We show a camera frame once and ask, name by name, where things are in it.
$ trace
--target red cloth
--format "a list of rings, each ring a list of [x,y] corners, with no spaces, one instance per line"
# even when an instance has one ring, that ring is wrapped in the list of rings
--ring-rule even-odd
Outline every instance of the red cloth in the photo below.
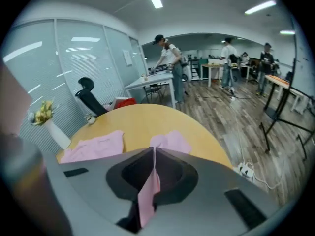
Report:
[[[135,105],[137,104],[136,103],[136,100],[134,98],[130,98],[130,99],[127,99],[127,100],[124,100],[122,102],[120,102],[119,104],[117,104],[117,108],[122,108],[122,107],[125,107],[125,106],[129,106],[129,105]]]

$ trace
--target woman wearing black cap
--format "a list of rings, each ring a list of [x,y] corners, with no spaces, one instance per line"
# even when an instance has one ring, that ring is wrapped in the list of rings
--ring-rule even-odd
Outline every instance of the woman wearing black cap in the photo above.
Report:
[[[175,45],[169,43],[163,35],[157,35],[154,39],[153,44],[158,44],[162,47],[162,55],[157,64],[152,68],[152,71],[156,69],[163,61],[168,64],[168,68],[172,70],[173,73],[173,86],[175,90],[175,100],[176,102],[182,102],[184,100],[184,84],[182,81],[183,72],[180,65],[181,54]]]
[[[265,75],[271,74],[271,66],[274,64],[274,57],[270,53],[270,48],[271,45],[266,43],[264,51],[260,54],[260,75],[256,94],[262,95],[263,97],[266,97],[265,86],[267,81],[265,79]]]

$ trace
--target black cap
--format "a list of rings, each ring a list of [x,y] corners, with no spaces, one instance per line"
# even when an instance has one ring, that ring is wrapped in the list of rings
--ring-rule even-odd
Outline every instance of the black cap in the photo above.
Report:
[[[231,37],[226,37],[225,41],[230,44],[232,42],[232,38]]]
[[[153,44],[157,44],[159,43],[162,39],[164,39],[163,35],[156,35],[156,37],[154,38]]]

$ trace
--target ceiling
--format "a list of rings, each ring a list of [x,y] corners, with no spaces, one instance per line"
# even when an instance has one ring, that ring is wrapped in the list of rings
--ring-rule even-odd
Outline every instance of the ceiling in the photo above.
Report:
[[[265,34],[279,34],[291,29],[291,22],[280,0],[277,5],[252,15],[244,12],[267,0],[161,0],[163,8],[155,9],[150,0],[38,0],[87,5],[125,21],[138,32],[175,21],[198,23],[200,18],[211,22],[238,25]]]

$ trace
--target white vase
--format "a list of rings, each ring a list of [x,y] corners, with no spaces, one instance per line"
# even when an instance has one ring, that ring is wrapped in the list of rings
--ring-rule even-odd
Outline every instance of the white vase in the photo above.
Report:
[[[68,148],[71,140],[54,124],[53,120],[49,119],[44,125],[48,129],[52,138],[62,149]]]

